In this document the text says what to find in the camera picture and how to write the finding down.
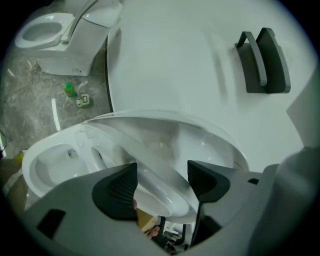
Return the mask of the white toilet bowl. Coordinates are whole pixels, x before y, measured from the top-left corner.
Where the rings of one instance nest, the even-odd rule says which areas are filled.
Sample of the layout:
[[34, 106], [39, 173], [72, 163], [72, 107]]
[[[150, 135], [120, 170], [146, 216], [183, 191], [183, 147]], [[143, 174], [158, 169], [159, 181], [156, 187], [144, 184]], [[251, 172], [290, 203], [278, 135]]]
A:
[[76, 124], [32, 145], [22, 161], [30, 190], [42, 198], [69, 179], [135, 162], [106, 129], [100, 124]]

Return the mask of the person's left hand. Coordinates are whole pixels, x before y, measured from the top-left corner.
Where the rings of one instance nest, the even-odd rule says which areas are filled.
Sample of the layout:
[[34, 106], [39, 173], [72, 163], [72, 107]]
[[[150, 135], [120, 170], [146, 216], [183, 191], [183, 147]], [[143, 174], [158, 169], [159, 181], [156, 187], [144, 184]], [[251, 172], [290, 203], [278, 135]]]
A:
[[137, 225], [141, 231], [149, 238], [152, 239], [159, 234], [160, 227], [156, 225], [157, 218], [138, 208], [138, 203], [133, 200], [133, 208], [137, 214]]

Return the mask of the pale green brush holder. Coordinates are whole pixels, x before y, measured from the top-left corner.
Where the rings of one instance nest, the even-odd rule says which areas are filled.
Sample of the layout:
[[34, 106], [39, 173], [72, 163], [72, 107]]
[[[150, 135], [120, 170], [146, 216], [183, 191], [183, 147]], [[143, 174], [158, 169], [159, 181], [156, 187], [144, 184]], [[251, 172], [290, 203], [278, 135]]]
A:
[[76, 100], [76, 105], [79, 108], [86, 108], [90, 106], [90, 97], [87, 93], [81, 94], [81, 91], [83, 87], [85, 87], [88, 84], [88, 81], [82, 82], [77, 89], [77, 100]]

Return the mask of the green bottle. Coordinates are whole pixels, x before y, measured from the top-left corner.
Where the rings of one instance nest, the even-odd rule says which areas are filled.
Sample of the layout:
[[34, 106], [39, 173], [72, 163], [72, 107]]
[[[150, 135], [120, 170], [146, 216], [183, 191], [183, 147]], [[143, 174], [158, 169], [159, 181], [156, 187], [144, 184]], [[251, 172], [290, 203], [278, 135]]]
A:
[[74, 98], [77, 96], [75, 88], [70, 82], [64, 85], [63, 90], [69, 98]]

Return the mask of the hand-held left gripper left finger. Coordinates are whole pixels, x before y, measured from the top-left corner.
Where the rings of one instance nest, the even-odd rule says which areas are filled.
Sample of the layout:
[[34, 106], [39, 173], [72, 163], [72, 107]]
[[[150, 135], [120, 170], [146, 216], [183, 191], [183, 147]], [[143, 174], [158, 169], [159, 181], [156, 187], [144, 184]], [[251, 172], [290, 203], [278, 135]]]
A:
[[161, 256], [137, 225], [137, 164], [69, 179], [24, 214], [31, 236], [52, 256]]

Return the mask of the person's beige trousers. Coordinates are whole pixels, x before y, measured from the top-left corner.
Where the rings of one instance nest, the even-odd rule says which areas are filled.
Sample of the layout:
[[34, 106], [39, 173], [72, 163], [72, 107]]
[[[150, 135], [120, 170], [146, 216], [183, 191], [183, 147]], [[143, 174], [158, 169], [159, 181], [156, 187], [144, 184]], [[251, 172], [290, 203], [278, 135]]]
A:
[[21, 166], [14, 159], [0, 160], [0, 192], [17, 213], [24, 212], [28, 192]]

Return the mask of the dark grey wall holder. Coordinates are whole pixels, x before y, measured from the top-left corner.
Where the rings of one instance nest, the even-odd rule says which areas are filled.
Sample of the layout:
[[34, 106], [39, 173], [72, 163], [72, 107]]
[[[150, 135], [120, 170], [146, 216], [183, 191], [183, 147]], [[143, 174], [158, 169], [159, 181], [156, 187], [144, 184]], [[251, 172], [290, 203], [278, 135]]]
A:
[[249, 94], [287, 94], [291, 80], [284, 53], [271, 28], [263, 27], [255, 38], [243, 31], [234, 44]]

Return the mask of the white plastic curved part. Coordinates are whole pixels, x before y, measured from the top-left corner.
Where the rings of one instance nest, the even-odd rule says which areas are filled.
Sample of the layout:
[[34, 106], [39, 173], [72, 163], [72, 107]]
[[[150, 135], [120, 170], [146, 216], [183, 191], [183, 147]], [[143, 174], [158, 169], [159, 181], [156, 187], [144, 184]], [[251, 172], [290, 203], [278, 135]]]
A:
[[137, 189], [134, 199], [142, 211], [163, 216], [178, 224], [195, 222], [198, 200], [187, 180], [167, 161], [142, 142], [116, 128], [103, 124], [85, 127], [103, 145], [112, 147], [116, 165], [137, 164]]

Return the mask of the white toilet with tank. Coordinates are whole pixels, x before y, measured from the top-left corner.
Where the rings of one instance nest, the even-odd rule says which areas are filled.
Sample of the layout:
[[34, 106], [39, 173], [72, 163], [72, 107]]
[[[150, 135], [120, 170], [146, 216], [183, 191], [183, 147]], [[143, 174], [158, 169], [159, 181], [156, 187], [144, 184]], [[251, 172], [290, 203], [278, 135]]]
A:
[[87, 77], [122, 9], [118, 0], [88, 0], [77, 15], [56, 12], [33, 19], [14, 43], [47, 74]]

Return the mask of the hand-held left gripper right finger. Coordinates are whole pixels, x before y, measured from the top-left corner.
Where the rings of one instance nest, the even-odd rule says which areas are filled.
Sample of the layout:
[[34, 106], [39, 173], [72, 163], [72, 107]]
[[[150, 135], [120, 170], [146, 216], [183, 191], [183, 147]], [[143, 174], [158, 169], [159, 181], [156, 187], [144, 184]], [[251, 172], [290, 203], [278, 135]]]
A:
[[187, 161], [188, 182], [199, 202], [191, 246], [194, 247], [226, 226], [248, 200], [263, 172], [224, 167], [204, 161]]

